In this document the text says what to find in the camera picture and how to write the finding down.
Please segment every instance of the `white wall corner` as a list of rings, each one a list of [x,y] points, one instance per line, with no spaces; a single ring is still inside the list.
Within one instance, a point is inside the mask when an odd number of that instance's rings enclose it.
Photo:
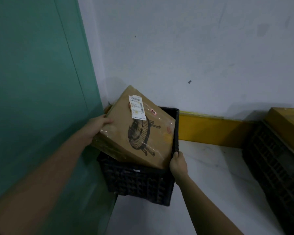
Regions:
[[[102,59],[101,43],[96,24],[94,3],[92,0],[78,0],[78,4],[82,15],[102,106],[105,108],[108,106],[108,92],[106,87],[106,75]]]

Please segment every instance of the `baseboard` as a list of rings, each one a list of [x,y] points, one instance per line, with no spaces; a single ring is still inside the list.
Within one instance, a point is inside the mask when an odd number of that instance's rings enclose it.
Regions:
[[[242,148],[255,122],[224,119],[180,111],[179,139]]]

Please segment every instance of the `brown cardboard box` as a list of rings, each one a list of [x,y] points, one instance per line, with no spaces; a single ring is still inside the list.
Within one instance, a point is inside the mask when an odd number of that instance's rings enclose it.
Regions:
[[[146,120],[133,119],[129,96],[142,98]],[[111,107],[105,125],[91,145],[117,161],[167,169],[171,159],[175,119],[132,86]]]
[[[294,108],[271,108],[265,121],[294,150]]]

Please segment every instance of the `white floor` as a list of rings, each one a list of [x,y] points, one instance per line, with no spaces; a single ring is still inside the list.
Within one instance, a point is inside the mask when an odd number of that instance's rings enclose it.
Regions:
[[[240,149],[179,141],[190,177],[245,234],[284,234],[252,177]],[[180,188],[175,184],[169,207],[132,196],[119,196],[107,235],[189,234],[196,232]]]

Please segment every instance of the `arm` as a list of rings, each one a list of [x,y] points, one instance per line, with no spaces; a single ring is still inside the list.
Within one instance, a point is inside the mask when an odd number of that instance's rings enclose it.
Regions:
[[[0,197],[0,234],[33,234],[47,217],[78,158],[105,123],[104,115],[82,127],[37,169]]]
[[[188,176],[182,152],[175,152],[170,170],[181,189],[189,216],[197,234],[243,235]]]

